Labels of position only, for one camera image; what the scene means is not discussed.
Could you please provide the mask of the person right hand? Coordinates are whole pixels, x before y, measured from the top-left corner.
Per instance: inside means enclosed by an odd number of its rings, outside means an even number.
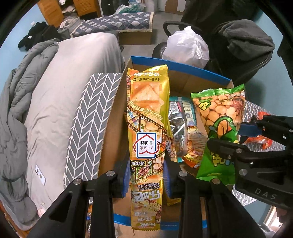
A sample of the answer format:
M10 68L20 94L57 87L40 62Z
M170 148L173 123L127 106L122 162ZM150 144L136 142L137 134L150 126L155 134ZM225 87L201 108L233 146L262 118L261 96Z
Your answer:
M279 222L284 224L290 223L292 220L292 210L285 210L282 208L276 208L277 217Z

